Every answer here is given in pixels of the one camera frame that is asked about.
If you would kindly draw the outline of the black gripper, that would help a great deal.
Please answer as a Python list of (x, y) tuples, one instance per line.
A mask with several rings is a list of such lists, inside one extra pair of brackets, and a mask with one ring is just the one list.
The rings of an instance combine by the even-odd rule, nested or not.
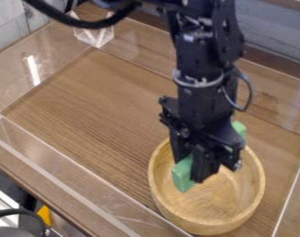
[(159, 120), (168, 128), (175, 163), (191, 155), (193, 182), (201, 183), (226, 166), (239, 168), (244, 140), (231, 126), (236, 102), (236, 72), (220, 73), (208, 80), (173, 73), (176, 97), (161, 96)]

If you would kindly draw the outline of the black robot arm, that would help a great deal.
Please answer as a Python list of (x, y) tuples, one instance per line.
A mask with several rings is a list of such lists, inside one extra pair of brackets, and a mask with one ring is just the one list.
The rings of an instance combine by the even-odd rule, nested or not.
[(236, 103), (242, 75), (235, 62), (243, 53), (243, 35), (235, 0), (91, 0), (113, 11), (95, 21), (70, 17), (42, 0), (22, 1), (57, 22), (89, 30), (115, 25), (143, 4), (157, 8), (175, 47), (176, 97), (157, 100), (175, 163), (191, 158), (189, 180), (195, 182), (204, 181), (220, 166), (236, 170), (244, 141), (234, 131), (231, 116), (246, 107)]

